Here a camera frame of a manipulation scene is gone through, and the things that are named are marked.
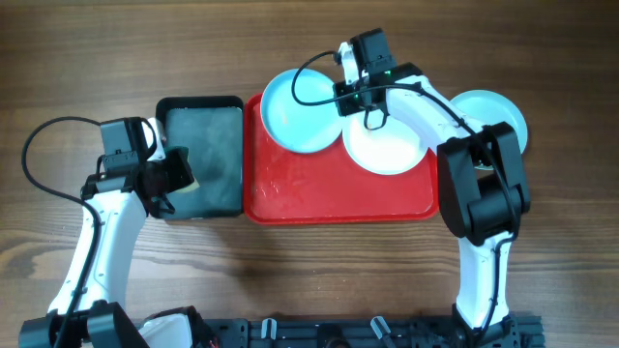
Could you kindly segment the yellow green sponge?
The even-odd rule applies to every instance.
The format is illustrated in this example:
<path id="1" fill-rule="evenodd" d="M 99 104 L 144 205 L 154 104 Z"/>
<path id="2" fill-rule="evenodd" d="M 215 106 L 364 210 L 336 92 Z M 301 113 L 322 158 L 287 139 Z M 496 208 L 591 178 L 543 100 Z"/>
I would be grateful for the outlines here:
<path id="1" fill-rule="evenodd" d="M 179 188 L 177 190 L 175 190 L 175 193 L 187 193 L 187 192 L 191 192 L 194 191 L 196 189 L 199 188 L 199 183 L 197 180 L 194 180 L 191 184 L 189 184 L 188 186 L 184 187 L 184 188 Z"/>

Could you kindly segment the white plate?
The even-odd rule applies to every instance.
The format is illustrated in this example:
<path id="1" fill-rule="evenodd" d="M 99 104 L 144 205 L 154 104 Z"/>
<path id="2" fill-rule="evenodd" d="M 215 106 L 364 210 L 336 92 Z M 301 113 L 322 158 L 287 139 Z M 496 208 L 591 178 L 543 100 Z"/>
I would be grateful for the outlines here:
<path id="1" fill-rule="evenodd" d="M 342 128 L 344 147 L 359 166 L 379 175 L 397 175 L 420 163 L 427 146 L 416 132 L 392 117 L 382 128 L 368 130 L 364 116 L 348 116 Z"/>

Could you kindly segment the light green plate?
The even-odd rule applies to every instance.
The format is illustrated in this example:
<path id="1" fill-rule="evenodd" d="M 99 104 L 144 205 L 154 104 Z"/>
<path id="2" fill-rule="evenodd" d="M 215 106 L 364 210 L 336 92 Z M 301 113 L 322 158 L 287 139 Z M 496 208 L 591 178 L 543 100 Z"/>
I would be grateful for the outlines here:
<path id="1" fill-rule="evenodd" d="M 508 123 L 516 132 L 520 152 L 525 152 L 528 127 L 518 107 L 506 97 L 489 90 L 471 90 L 451 99 L 459 110 L 487 125 Z"/>
<path id="2" fill-rule="evenodd" d="M 300 154 L 322 151 L 342 131 L 342 118 L 333 103 L 305 106 L 292 96 L 296 69 L 280 73 L 263 92 L 260 115 L 270 137 L 282 148 Z"/>

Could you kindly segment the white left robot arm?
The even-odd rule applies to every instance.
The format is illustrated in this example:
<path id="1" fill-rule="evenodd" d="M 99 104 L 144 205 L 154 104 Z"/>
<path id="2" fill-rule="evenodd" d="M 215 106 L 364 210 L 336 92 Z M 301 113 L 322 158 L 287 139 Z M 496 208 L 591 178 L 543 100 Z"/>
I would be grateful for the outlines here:
<path id="1" fill-rule="evenodd" d="M 189 149 L 176 147 L 166 150 L 162 160 L 145 162 L 128 190 L 95 193 L 86 202 L 96 210 L 100 231 L 94 231 L 92 215 L 84 210 L 72 264 L 48 310 L 68 313 L 75 294 L 77 311 L 97 301 L 123 305 L 135 242 L 146 218 L 173 215 L 176 209 L 168 195 L 195 184 Z"/>

